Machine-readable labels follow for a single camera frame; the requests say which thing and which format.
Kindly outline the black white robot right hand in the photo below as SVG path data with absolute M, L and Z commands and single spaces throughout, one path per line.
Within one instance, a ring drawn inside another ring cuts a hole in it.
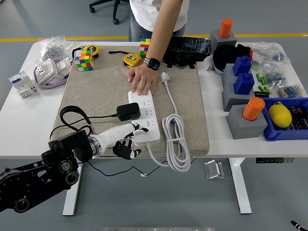
M 291 224 L 299 231 L 308 231 L 308 229 L 301 226 L 299 223 L 295 222 L 294 220 L 291 220 Z

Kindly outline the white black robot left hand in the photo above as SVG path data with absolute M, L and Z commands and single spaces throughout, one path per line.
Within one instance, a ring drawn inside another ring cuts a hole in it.
M 126 140 L 126 138 L 130 140 L 136 130 L 149 131 L 139 124 L 124 124 L 110 128 L 99 135 L 89 136 L 93 157 L 100 157 L 110 148 L 113 148 L 114 154 L 121 158 L 131 160 L 137 157 L 141 153 L 141 149 L 132 150 L 132 141 Z

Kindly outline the person's left hand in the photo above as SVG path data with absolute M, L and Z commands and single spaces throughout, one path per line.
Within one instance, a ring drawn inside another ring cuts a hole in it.
M 158 78 L 159 72 L 150 69 L 147 64 L 133 67 L 127 73 L 128 82 L 131 83 L 130 91 L 138 95 L 146 95 L 151 91 L 152 96 L 154 96 Z

